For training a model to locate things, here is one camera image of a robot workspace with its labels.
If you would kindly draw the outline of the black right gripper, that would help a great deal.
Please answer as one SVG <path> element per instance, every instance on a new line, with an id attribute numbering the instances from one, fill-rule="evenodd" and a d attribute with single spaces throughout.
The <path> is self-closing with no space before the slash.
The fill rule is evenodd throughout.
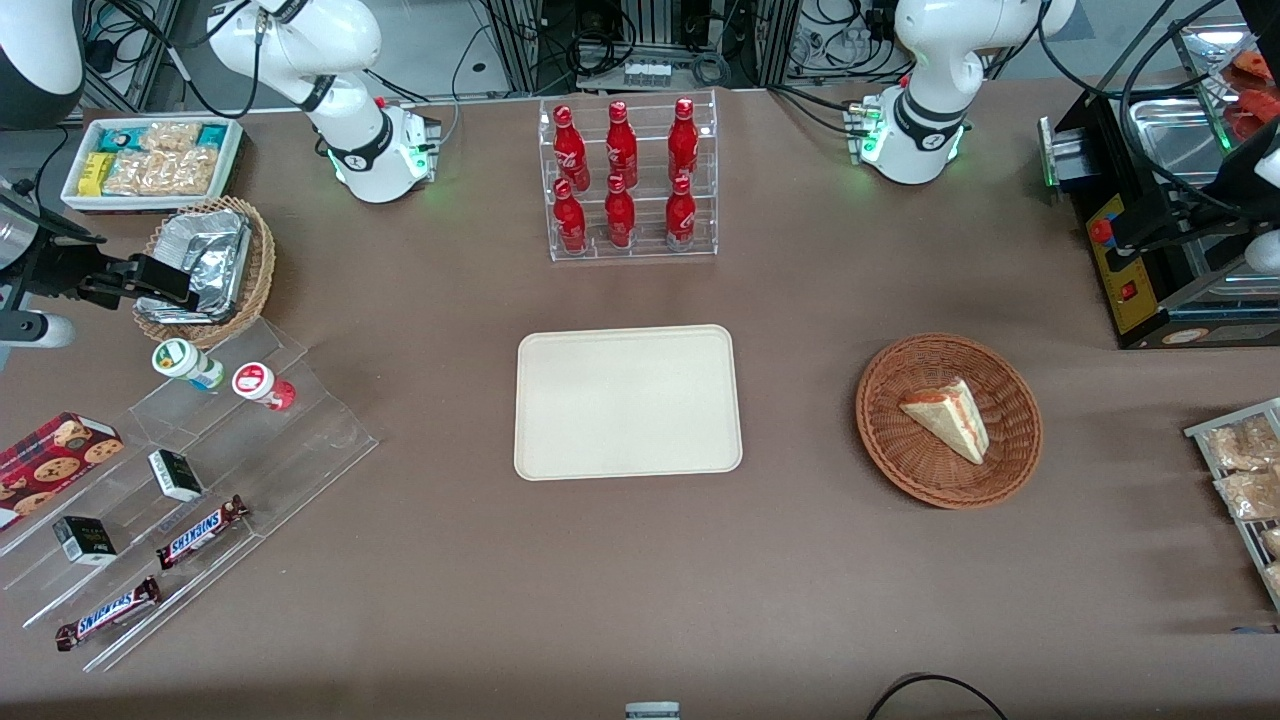
<path id="1" fill-rule="evenodd" d="M 147 254 L 114 258 L 99 243 L 60 236 L 38 236 L 17 256 L 15 290 L 104 309 L 118 309 L 125 297 L 186 311 L 201 301 L 182 269 Z"/>

